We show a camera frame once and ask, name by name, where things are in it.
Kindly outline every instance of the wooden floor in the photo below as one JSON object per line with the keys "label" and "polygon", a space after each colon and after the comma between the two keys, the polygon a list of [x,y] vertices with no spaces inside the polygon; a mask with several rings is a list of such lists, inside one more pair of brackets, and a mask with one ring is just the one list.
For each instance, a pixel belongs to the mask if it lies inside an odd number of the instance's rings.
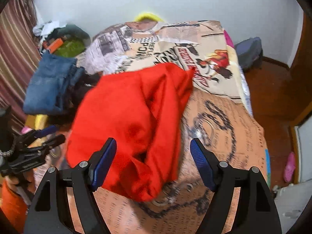
{"label": "wooden floor", "polygon": [[283,171],[292,151],[289,123],[302,110],[296,89],[290,87],[291,74],[286,68],[263,62],[261,68],[245,73],[254,118],[264,128],[271,160],[271,188],[287,186]]}

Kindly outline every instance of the baseboard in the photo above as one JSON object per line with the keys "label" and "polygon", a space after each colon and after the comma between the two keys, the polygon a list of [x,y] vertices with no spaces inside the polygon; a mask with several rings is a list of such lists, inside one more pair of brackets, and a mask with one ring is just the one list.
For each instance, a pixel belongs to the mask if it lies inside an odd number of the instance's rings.
{"label": "baseboard", "polygon": [[265,57],[265,56],[263,56],[262,60],[266,61],[266,62],[269,62],[269,63],[272,63],[272,64],[275,64],[275,65],[278,65],[278,66],[281,66],[281,67],[286,68],[287,70],[289,70],[289,67],[288,67],[288,65],[286,63],[283,63],[283,62],[280,62],[280,61],[277,61],[277,60],[274,60],[272,58]]}

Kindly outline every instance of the pink slipper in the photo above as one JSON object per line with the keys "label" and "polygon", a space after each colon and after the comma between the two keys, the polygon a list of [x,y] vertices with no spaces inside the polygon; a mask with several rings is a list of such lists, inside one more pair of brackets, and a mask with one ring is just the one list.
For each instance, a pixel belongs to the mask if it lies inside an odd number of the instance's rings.
{"label": "pink slipper", "polygon": [[291,152],[288,156],[287,164],[284,170],[284,180],[289,183],[291,181],[294,170],[296,169],[296,159],[294,153]]}

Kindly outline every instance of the wall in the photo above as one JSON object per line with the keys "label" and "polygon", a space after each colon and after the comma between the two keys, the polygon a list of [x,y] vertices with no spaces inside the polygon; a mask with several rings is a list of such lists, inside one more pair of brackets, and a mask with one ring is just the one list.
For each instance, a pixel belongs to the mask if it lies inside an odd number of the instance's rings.
{"label": "wall", "polygon": [[74,23],[95,35],[106,27],[152,12],[166,22],[221,21],[234,43],[262,39],[264,55],[291,65],[303,13],[296,0],[35,0],[44,21]]}

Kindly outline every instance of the denim fabric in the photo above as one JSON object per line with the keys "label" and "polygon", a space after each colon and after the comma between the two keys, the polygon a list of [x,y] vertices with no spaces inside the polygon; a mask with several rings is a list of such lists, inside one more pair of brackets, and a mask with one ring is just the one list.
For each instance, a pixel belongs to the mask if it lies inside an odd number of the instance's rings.
{"label": "denim fabric", "polygon": [[74,87],[84,68],[76,67],[76,58],[45,53],[26,91],[26,114],[65,114],[69,106],[68,88]]}

